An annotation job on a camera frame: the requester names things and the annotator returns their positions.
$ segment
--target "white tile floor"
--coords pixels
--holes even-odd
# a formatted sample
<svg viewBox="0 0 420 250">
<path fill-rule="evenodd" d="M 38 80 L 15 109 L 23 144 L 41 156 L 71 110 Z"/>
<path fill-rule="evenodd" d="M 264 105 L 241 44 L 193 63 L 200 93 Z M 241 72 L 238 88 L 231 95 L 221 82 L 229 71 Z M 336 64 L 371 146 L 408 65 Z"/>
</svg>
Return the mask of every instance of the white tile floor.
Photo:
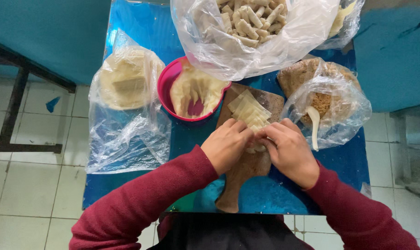
<svg viewBox="0 0 420 250">
<path fill-rule="evenodd" d="M 0 78 L 0 128 L 12 91 Z M 46 83 L 29 83 L 12 142 L 64 145 L 62 154 L 0 153 L 0 249 L 67 249 L 70 228 L 82 214 L 88 155 L 88 90 L 76 94 Z M 45 104 L 61 97 L 50 113 Z M 399 134 L 388 114 L 373 114 L 364 126 L 372 195 L 420 245 L 420 199 L 395 184 L 400 173 Z M 342 249 L 324 216 L 285 215 L 296 236 L 316 250 Z M 146 228 L 142 249 L 158 242 L 157 223 Z"/>
</svg>

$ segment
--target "person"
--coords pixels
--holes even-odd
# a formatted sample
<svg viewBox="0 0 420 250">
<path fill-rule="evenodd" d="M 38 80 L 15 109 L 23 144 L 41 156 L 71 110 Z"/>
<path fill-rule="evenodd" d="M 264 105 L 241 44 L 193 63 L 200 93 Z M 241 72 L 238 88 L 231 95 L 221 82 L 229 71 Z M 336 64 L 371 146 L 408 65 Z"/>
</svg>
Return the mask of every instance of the person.
<svg viewBox="0 0 420 250">
<path fill-rule="evenodd" d="M 342 183 L 315 160 L 289 119 L 260 130 L 229 119 L 190 153 L 181 155 L 103 196 L 73 226 L 70 249 L 140 249 L 138 237 L 173 202 L 228 171 L 253 139 L 265 145 L 276 168 L 318 204 L 345 249 L 419 250 L 391 210 Z M 313 249 L 270 214 L 168 213 L 152 249 Z"/>
</svg>

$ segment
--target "pink bowl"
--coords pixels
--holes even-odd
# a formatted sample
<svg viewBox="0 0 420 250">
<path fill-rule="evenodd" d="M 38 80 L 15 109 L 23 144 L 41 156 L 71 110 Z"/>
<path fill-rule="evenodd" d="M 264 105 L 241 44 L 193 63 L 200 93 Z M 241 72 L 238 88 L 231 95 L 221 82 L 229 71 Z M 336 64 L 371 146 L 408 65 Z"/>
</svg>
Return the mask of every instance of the pink bowl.
<svg viewBox="0 0 420 250">
<path fill-rule="evenodd" d="M 159 100 L 161 101 L 161 104 L 164 106 L 167 112 L 170 113 L 172 116 L 186 122 L 201 121 L 209 117 L 210 115 L 212 115 L 213 112 L 215 112 L 218 109 L 218 106 L 221 104 L 222 99 L 224 98 L 224 92 L 230 88 L 230 86 L 232 85 L 232 82 L 229 82 L 229 85 L 225 87 L 224 89 L 222 89 L 221 99 L 219 100 L 218 105 L 213 109 L 213 111 L 199 118 L 181 117 L 174 112 L 173 104 L 171 103 L 171 99 L 170 99 L 171 85 L 182 72 L 181 60 L 188 60 L 188 59 L 186 56 L 180 57 L 172 61 L 161 72 L 161 75 L 159 76 L 159 79 L 157 81 L 157 95 L 159 96 Z"/>
</svg>

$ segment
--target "blue table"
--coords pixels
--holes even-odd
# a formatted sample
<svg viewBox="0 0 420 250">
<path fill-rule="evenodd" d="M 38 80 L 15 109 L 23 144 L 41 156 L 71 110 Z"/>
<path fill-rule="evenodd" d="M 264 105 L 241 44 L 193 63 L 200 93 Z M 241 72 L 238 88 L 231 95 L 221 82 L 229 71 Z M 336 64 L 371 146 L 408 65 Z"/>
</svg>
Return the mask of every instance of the blue table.
<svg viewBox="0 0 420 250">
<path fill-rule="evenodd" d="M 117 29 L 125 31 L 141 46 L 154 51 L 167 65 L 184 56 L 174 28 L 168 4 L 137 3 L 117 0 L 111 4 L 104 59 L 112 53 Z M 333 61 L 356 71 L 355 51 L 339 50 L 313 51 L 326 61 Z M 284 96 L 276 81 L 277 71 L 258 77 L 246 78 L 239 83 L 253 88 Z M 207 123 L 187 127 L 172 120 L 170 159 L 191 151 L 195 144 L 201 145 L 214 131 L 219 109 Z M 315 157 L 328 169 L 335 170 L 339 178 L 356 190 L 363 183 L 369 184 L 365 151 L 364 130 L 348 143 L 330 149 L 314 152 Z M 102 196 L 125 182 L 141 176 L 147 171 L 133 171 L 116 174 L 87 174 L 83 208 L 87 208 Z M 209 184 L 205 189 L 185 196 L 170 206 L 169 210 L 185 212 L 217 212 L 214 205 L 224 187 L 224 176 Z M 292 181 L 272 166 L 268 177 L 249 179 L 239 195 L 240 213 L 289 213 L 319 214 L 319 208 Z"/>
</svg>

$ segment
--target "clear plastic bag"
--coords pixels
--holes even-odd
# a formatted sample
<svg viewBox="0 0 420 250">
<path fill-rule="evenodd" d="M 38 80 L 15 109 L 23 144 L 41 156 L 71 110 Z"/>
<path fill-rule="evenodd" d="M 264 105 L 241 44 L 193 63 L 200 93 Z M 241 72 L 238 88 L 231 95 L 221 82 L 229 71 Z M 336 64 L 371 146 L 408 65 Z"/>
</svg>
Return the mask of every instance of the clear plastic bag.
<svg viewBox="0 0 420 250">
<path fill-rule="evenodd" d="M 281 119 L 288 117 L 297 124 L 313 148 L 312 121 L 306 113 L 306 108 L 313 106 L 321 117 L 319 149 L 344 145 L 372 115 L 370 101 L 362 93 L 357 78 L 347 68 L 321 58 L 298 64 L 283 69 L 278 75 L 288 96 Z"/>
<path fill-rule="evenodd" d="M 357 34 L 360 28 L 360 13 L 364 5 L 364 0 L 341 0 L 341 6 L 345 9 L 349 4 L 355 2 L 352 13 L 347 15 L 343 22 L 343 27 L 335 36 L 327 39 L 316 49 L 342 49 Z"/>
<path fill-rule="evenodd" d="M 171 17 L 190 63 L 224 81 L 290 66 L 327 39 L 339 0 L 287 0 L 287 24 L 258 48 L 224 32 L 215 0 L 171 0 Z"/>
<path fill-rule="evenodd" d="M 154 169 L 168 161 L 171 121 L 161 111 L 159 57 L 118 30 L 91 83 L 87 173 Z"/>
</svg>

